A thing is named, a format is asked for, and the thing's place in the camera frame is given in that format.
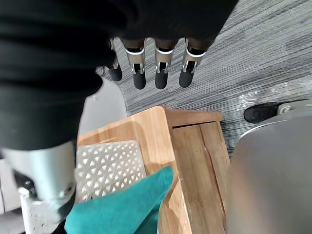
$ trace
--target white floor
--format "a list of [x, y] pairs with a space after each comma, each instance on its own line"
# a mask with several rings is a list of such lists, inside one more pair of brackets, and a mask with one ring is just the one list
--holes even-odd
[[[124, 99], [119, 87], [110, 80], [103, 80], [101, 89], [86, 99], [80, 121], [79, 135], [127, 117]], [[19, 234], [23, 231], [21, 213], [6, 212], [0, 215], [0, 234]]]

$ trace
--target black fabric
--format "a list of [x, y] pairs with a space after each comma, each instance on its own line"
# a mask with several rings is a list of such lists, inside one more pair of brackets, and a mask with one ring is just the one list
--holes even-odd
[[109, 38], [213, 41], [236, 3], [0, 0], [0, 145], [33, 150], [75, 139], [84, 100], [102, 84], [94, 70], [115, 58]]

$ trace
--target wooden box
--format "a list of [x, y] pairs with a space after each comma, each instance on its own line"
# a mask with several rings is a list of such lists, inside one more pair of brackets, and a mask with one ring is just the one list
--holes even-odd
[[146, 174], [171, 165], [174, 182], [162, 203], [160, 234], [225, 233], [230, 163], [221, 112], [153, 107], [81, 136], [78, 145], [136, 140]]

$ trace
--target metal joint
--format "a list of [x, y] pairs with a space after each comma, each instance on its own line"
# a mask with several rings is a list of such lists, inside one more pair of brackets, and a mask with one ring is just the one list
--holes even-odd
[[200, 54], [200, 55], [193, 55], [187, 48], [186, 46], [186, 49], [185, 49], [185, 52], [184, 52], [184, 56], [183, 56], [183, 62], [182, 62], [182, 70], [183, 72], [186, 72], [186, 69], [187, 69], [187, 66], [189, 64], [190, 61], [193, 61], [195, 62], [194, 63], [194, 66], [192, 68], [192, 71], [191, 73], [194, 73], [195, 72], [195, 69], [196, 67], [199, 66], [203, 56], [206, 54], [206, 52]]
[[129, 64], [133, 74], [138, 72], [136, 69], [135, 64], [140, 65], [140, 73], [143, 74], [145, 71], [145, 50], [144, 48], [140, 52], [130, 52], [126, 49], [127, 57], [129, 60]]
[[156, 62], [156, 72], [160, 73], [160, 63], [165, 63], [164, 73], [168, 73], [168, 68], [171, 65], [173, 50], [171, 51], [161, 51], [155, 47], [155, 62]]

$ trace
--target white perforated panel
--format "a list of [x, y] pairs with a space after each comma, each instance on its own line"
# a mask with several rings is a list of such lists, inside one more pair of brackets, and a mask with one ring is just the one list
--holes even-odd
[[[76, 161], [76, 202], [125, 189], [146, 177], [139, 144], [134, 140], [79, 146]], [[21, 206], [27, 234], [48, 234], [57, 227], [36, 215], [28, 200], [21, 199]]]

